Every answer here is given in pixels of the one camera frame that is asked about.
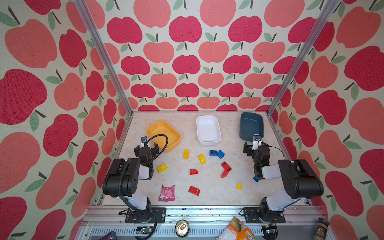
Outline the dark teal plastic container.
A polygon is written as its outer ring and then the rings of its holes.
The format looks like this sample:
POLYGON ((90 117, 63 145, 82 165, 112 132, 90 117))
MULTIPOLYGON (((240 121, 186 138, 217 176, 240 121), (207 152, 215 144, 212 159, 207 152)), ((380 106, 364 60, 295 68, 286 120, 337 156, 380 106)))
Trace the dark teal plastic container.
POLYGON ((256 113, 243 112, 240 118, 239 136, 244 141, 252 142, 254 135, 264 137, 264 119, 256 113))

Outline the white plastic container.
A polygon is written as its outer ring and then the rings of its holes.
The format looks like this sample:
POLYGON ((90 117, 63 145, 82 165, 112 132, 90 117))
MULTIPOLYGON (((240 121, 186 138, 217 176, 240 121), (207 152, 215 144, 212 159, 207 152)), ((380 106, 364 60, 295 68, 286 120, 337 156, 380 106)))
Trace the white plastic container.
POLYGON ((215 146, 222 139, 219 120, 213 115, 203 115, 196 119, 197 137, 202 146, 215 146))

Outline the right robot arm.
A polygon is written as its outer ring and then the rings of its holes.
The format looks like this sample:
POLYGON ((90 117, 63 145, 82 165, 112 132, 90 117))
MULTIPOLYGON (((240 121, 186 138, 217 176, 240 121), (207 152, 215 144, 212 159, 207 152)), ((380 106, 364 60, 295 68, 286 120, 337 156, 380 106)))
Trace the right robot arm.
POLYGON ((270 146, 262 141, 244 144, 243 152, 253 159, 254 180, 281 179, 283 187, 269 197, 264 197, 256 215, 263 223, 269 223, 281 216, 286 207, 302 198, 312 199, 324 193, 324 186, 306 160, 279 160, 270 165, 270 146))

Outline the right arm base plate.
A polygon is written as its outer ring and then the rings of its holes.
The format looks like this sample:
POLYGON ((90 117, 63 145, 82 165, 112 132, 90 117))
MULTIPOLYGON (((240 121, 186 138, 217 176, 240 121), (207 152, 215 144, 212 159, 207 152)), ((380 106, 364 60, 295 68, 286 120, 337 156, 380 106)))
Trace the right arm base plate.
POLYGON ((245 217, 248 224, 284 224, 286 219, 283 212, 274 212, 269 209, 243 208, 241 216, 245 217))

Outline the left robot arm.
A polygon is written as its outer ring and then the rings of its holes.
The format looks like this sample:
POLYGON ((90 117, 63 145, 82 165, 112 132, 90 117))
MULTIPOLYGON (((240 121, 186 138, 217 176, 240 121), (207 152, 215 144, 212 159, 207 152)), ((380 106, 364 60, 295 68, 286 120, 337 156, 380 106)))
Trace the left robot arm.
POLYGON ((159 157, 168 146, 169 138, 165 134, 158 134, 151 138, 142 137, 141 143, 134 148, 135 157, 128 159, 114 159, 103 182, 103 193, 113 198, 120 198, 132 211, 140 214, 152 212, 148 197, 140 193, 140 180, 151 180, 154 174, 154 160, 159 157), (160 149, 158 144, 150 146, 150 141, 164 137, 165 146, 160 149))

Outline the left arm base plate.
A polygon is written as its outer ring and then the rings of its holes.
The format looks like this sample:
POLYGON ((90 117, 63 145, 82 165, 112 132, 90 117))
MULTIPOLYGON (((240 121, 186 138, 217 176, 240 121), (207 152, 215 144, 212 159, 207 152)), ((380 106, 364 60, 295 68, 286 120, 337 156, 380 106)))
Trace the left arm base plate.
POLYGON ((166 217, 166 208, 152 208, 151 214, 129 210, 126 215, 127 224, 164 224, 166 217))

